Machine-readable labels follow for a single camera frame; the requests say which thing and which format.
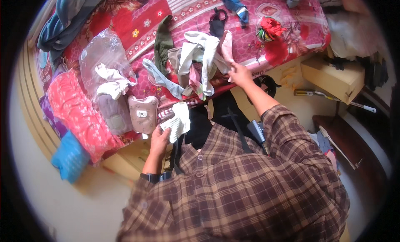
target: shirt button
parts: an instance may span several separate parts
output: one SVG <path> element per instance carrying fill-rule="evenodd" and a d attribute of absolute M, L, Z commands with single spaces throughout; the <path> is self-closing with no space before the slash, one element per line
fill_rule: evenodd
<path fill-rule="evenodd" d="M 142 202 L 142 208 L 143 208 L 143 209 L 147 209 L 147 207 L 148 207 L 147 202 Z"/>

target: shirt sleeve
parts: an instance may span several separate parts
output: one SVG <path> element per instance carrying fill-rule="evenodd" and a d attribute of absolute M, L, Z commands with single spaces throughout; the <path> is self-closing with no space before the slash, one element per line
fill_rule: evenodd
<path fill-rule="evenodd" d="M 300 125 L 292 111 L 283 105 L 276 105 L 261 117 L 270 156 L 289 163 L 301 164 L 302 173 L 310 174 L 318 188 L 324 192 L 327 199 L 330 199 L 327 201 L 326 210 L 323 211 L 325 216 L 320 217 L 322 220 L 309 225 L 305 232 L 309 231 L 309 234 L 312 234 L 325 229 L 326 240 L 339 240 L 345 228 L 350 200 L 336 169 Z"/>
<path fill-rule="evenodd" d="M 155 185 L 143 178 L 136 182 L 128 205 L 122 210 L 124 220 L 117 241 L 146 237 L 147 233 L 171 224 L 173 216 L 170 203 L 149 194 Z"/>

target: blue bag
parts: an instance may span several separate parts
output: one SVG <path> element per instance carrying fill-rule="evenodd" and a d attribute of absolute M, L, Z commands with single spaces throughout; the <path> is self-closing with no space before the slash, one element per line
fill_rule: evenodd
<path fill-rule="evenodd" d="M 61 179 L 73 184 L 82 174 L 90 160 L 89 153 L 82 147 L 70 130 L 61 139 L 61 144 L 51 159 L 60 170 Z"/>

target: blue cloth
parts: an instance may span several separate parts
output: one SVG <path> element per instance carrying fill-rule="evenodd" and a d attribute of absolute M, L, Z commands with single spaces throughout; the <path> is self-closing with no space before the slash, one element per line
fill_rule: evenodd
<path fill-rule="evenodd" d="M 318 146 L 320 147 L 320 150 L 325 154 L 327 153 L 330 149 L 333 149 L 330 146 L 329 139 L 323 136 L 321 131 L 317 132 L 317 139 L 318 139 Z"/>
<path fill-rule="evenodd" d="M 43 26 L 37 47 L 56 60 L 81 30 L 92 10 L 102 0 L 57 0 L 56 12 Z"/>
<path fill-rule="evenodd" d="M 240 2 L 240 0 L 222 0 L 223 3 L 225 4 L 225 7 L 228 8 L 231 11 L 238 12 L 242 7 L 245 7 L 244 4 Z M 249 12 L 247 10 L 241 12 L 238 14 L 240 18 L 240 22 L 244 25 L 249 22 Z"/>
<path fill-rule="evenodd" d="M 66 179 L 73 184 L 82 174 L 89 160 L 89 153 L 71 131 L 68 131 L 61 139 L 61 144 L 53 155 L 51 163 L 60 170 L 62 180 Z"/>

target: pink sock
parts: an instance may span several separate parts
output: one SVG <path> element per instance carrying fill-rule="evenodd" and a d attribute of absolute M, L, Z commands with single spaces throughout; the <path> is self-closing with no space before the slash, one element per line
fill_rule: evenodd
<path fill-rule="evenodd" d="M 193 64 L 190 66 L 189 70 L 189 85 L 192 87 L 193 91 L 199 96 L 199 99 L 204 101 L 206 96 L 203 94 L 203 85 L 200 83 L 200 75 L 194 68 Z"/>
<path fill-rule="evenodd" d="M 220 40 L 220 47 L 221 47 L 222 57 L 225 59 L 228 65 L 235 62 L 233 60 L 233 55 L 232 55 L 232 41 L 233 41 L 232 32 L 230 32 L 229 30 L 225 30 L 224 35 Z M 229 78 L 228 82 L 232 83 L 233 82 L 232 78 Z"/>

